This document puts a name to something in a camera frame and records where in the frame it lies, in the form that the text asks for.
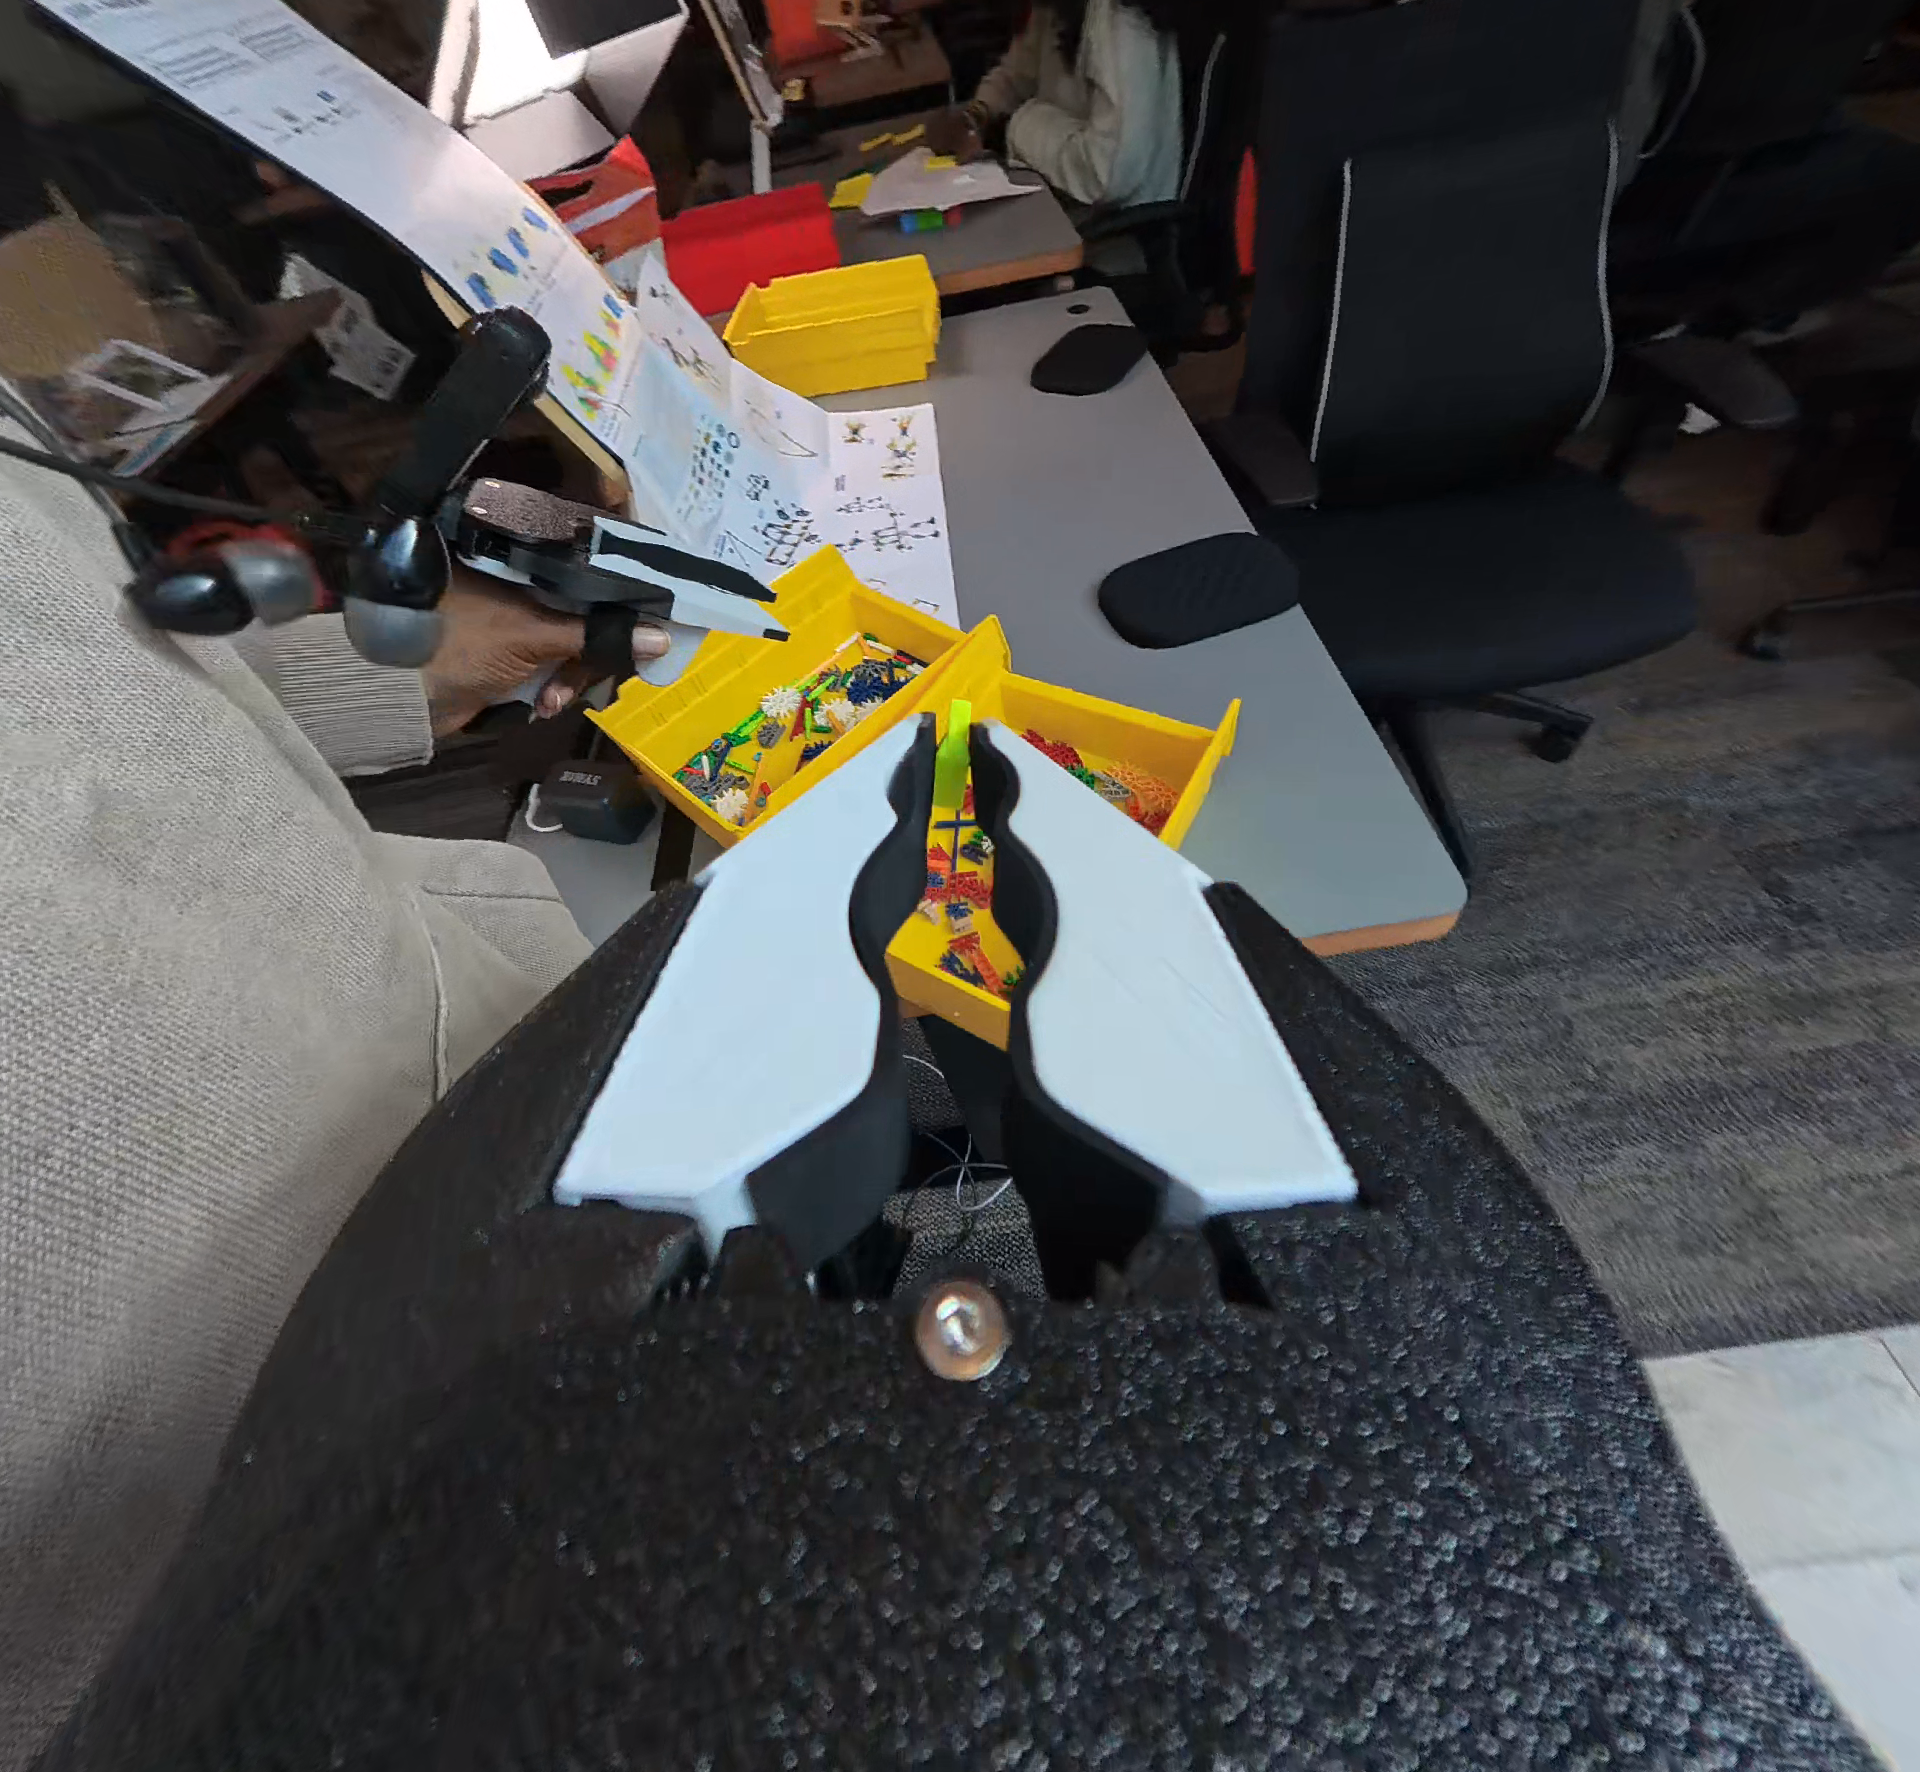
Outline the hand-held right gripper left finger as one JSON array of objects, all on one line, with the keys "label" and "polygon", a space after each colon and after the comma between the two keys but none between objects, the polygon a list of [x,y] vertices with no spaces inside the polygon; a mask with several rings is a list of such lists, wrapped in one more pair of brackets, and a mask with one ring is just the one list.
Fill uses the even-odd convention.
[{"label": "hand-held right gripper left finger", "polygon": [[903,1021],[885,954],[926,896],[940,731],[906,719],[718,854],[558,1168],[558,1207],[679,1214],[798,1269],[903,1180]]}]

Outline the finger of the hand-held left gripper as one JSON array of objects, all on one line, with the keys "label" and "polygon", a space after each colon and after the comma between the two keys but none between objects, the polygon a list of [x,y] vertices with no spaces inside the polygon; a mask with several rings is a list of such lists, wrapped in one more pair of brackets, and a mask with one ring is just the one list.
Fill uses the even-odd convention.
[{"label": "finger of the hand-held left gripper", "polygon": [[[667,638],[656,657],[634,654],[634,635],[650,626]],[[705,638],[736,635],[785,642],[788,632],[754,599],[710,582],[617,582],[612,599],[586,604],[586,674],[591,680],[682,680]]]},{"label": "finger of the hand-held left gripper", "polygon": [[744,574],[731,560],[718,560],[718,558],[703,558],[703,555],[679,552],[679,548],[666,542],[660,531],[640,530],[640,526],[617,521],[617,516],[596,521],[586,558],[596,564],[597,560],[640,564],[643,569],[640,577],[646,577],[652,582],[703,582],[710,592],[723,592],[742,601],[756,601],[756,604],[774,601],[774,586],[759,582],[754,574]]}]

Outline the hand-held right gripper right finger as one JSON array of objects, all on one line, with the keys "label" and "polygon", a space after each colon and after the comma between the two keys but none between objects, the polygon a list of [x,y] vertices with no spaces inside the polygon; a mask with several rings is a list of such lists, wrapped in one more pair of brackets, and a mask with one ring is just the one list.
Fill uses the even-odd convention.
[{"label": "hand-held right gripper right finger", "polygon": [[1045,1279],[1141,1239],[1352,1207],[1358,1178],[1258,973],[1284,933],[1004,722],[971,734],[1008,996],[1004,1158]]}]

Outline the yellow plastic bin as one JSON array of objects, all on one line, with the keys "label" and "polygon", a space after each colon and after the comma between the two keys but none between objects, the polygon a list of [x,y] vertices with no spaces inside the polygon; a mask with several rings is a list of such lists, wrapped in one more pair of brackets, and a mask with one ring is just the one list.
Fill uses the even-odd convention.
[{"label": "yellow plastic bin", "polygon": [[[833,548],[824,548],[803,564],[777,577],[774,619],[788,632],[785,642],[712,635],[682,680],[667,686],[627,680],[607,709],[586,711],[591,725],[603,731],[612,750],[634,763],[640,779],[660,793],[660,804],[718,846],[736,846],[750,829],[794,808],[810,784],[862,755],[889,731],[914,725],[929,717],[929,690],[951,671],[953,648],[988,646],[1015,668],[1015,648],[996,615],[973,632],[947,626],[940,615],[858,582]],[[770,686],[810,674],[854,632],[869,632],[926,657],[929,671],[862,719],[798,783],[777,790],[770,808],[744,829],[718,823],[703,799],[677,784],[677,772],[688,755],[744,719]]]},{"label": "yellow plastic bin", "polygon": [[[1133,759],[1170,779],[1191,779],[1186,797],[1160,837],[1168,846],[1186,840],[1186,829],[1196,823],[1202,804],[1207,799],[1220,763],[1234,752],[1239,711],[1229,700],[1214,725],[1191,725],[1133,706],[1103,700],[1083,690],[1070,690],[1043,680],[1026,680],[1008,671],[1006,657],[988,646],[962,646],[951,657],[951,671],[931,684],[926,711],[935,717],[944,734],[947,706],[966,697],[973,706],[973,722],[999,722],[1019,739],[1026,725],[1043,725],[1049,734],[1073,739],[1081,745],[1103,750],[1110,755]],[[1008,1002],[999,1010],[978,989],[953,987],[935,976],[923,950],[912,950],[906,923],[889,947],[889,973],[903,1010],[923,1016],[940,1016],[962,1033],[973,1033],[996,1048],[1008,1033]]]},{"label": "yellow plastic bin", "polygon": [[750,287],[723,345],[764,382],[818,400],[926,382],[940,324],[929,259],[891,256]]}]

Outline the person's left forearm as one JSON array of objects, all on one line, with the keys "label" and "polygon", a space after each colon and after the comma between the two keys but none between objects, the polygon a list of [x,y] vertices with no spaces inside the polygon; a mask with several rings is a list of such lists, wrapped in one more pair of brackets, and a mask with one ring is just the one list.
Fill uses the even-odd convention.
[{"label": "person's left forearm", "polygon": [[435,763],[437,734],[422,674],[367,660],[349,642],[343,612],[249,625],[236,654],[339,779],[389,779]]}]

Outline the grey office desk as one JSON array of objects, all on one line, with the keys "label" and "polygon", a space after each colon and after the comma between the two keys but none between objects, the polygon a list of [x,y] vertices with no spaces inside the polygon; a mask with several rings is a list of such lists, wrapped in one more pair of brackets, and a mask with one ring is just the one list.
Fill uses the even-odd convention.
[{"label": "grey office desk", "polygon": [[[929,119],[935,119],[931,106],[829,127],[814,141],[808,163],[777,169],[774,180],[783,187],[818,185],[829,193],[843,176],[885,165],[906,150],[878,146],[868,154],[862,142],[914,132]],[[971,306],[1006,306],[1029,295],[1070,290],[1087,265],[1083,235],[1045,187],[1029,198],[971,203],[935,232],[901,232],[901,225],[868,219],[851,207],[829,209],[829,225],[843,265],[923,254],[940,297],[962,297]]]}]

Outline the person's left hand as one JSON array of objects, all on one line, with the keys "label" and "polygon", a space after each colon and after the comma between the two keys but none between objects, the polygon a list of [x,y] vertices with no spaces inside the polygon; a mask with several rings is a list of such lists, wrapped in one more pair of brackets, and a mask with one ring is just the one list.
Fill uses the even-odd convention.
[{"label": "person's left hand", "polygon": [[498,706],[556,719],[586,686],[586,615],[541,604],[526,586],[457,569],[437,619],[437,648],[417,668],[437,750]]}]

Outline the pile of toy pieces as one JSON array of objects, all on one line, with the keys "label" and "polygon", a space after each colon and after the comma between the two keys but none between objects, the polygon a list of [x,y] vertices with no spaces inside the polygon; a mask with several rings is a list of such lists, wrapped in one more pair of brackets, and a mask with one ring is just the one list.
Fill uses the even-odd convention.
[{"label": "pile of toy pieces", "polygon": [[[1186,775],[1170,779],[1043,725],[1026,725],[1019,740],[1070,772],[1103,804],[1114,804],[1126,823],[1153,837],[1168,837],[1186,797]],[[996,927],[991,892],[996,840],[978,818],[978,790],[973,779],[966,779],[957,804],[931,799],[926,896],[903,937],[912,950],[923,950],[935,976],[1006,1010],[1026,981],[1026,961]]]},{"label": "pile of toy pieces", "polygon": [[688,755],[677,784],[718,823],[744,829],[777,790],[926,671],[926,657],[854,632],[810,674],[770,686],[744,719]]}]

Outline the printed instruction sheet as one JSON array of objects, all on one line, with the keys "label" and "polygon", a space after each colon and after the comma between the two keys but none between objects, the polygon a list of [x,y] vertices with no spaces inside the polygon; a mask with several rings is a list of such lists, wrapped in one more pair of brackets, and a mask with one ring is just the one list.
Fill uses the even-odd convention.
[{"label": "printed instruction sheet", "polygon": [[315,187],[404,251],[457,317],[520,308],[546,394],[624,454],[632,308],[564,225],[482,146],[284,0],[28,0],[60,33]]},{"label": "printed instruction sheet", "polygon": [[640,265],[627,328],[621,466],[643,526],[759,582],[833,548],[869,592],[957,626],[929,404],[825,411],[764,382],[656,251]]}]

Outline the small black device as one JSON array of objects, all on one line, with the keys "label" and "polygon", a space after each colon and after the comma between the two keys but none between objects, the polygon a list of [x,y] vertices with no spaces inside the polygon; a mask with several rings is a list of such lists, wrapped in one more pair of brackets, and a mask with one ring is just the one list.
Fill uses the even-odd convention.
[{"label": "small black device", "polygon": [[656,799],[624,755],[556,763],[526,797],[520,823],[535,837],[573,837],[627,846],[656,827]]}]

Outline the red plastic bin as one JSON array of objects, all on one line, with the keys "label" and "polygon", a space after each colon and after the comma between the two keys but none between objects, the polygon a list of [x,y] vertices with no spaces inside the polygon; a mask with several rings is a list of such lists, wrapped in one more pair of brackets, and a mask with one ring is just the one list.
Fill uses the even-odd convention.
[{"label": "red plastic bin", "polygon": [[660,225],[660,254],[677,290],[705,319],[727,319],[744,290],[843,265],[818,185],[688,207]]}]

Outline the studio light panel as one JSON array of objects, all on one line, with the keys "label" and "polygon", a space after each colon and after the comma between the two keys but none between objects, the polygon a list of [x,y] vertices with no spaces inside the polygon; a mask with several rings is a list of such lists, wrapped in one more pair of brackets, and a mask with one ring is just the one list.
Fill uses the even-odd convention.
[{"label": "studio light panel", "polygon": [[545,176],[632,132],[688,25],[688,0],[443,0],[431,110]]}]

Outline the cardboard box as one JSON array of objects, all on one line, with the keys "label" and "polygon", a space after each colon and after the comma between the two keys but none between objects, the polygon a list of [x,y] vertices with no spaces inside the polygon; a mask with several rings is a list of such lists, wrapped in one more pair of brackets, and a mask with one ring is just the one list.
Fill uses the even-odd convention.
[{"label": "cardboard box", "polygon": [[77,217],[3,235],[3,434],[147,475],[225,384],[238,335],[143,235]]}]

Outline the person in beige sweatshirt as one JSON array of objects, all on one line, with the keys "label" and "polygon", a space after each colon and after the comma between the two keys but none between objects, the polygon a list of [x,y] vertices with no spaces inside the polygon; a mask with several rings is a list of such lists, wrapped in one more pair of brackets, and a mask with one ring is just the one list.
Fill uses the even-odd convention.
[{"label": "person in beige sweatshirt", "polygon": [[349,1207],[586,937],[535,854],[378,834],[236,638],[3,461],[3,1768],[170,1568]]}]

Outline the black office chair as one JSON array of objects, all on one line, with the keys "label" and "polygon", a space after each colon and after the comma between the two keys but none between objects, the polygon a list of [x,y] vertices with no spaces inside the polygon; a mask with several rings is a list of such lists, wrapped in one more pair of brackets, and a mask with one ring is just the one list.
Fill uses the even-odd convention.
[{"label": "black office chair", "polygon": [[1633,415],[1612,461],[1690,407],[1787,429],[1764,501],[1799,534],[1827,490],[1836,415],[1814,372],[1777,374],[1804,317],[1853,306],[1915,245],[1915,142],[1845,110],[1868,55],[1915,0],[1694,0],[1694,81],[1612,225],[1612,306]]},{"label": "black office chair", "polygon": [[1533,690],[1696,632],[1678,539],[1560,454],[1617,374],[1642,3],[1405,0],[1262,42],[1254,295],[1207,440],[1466,881],[1431,717],[1565,763],[1589,717]]}]

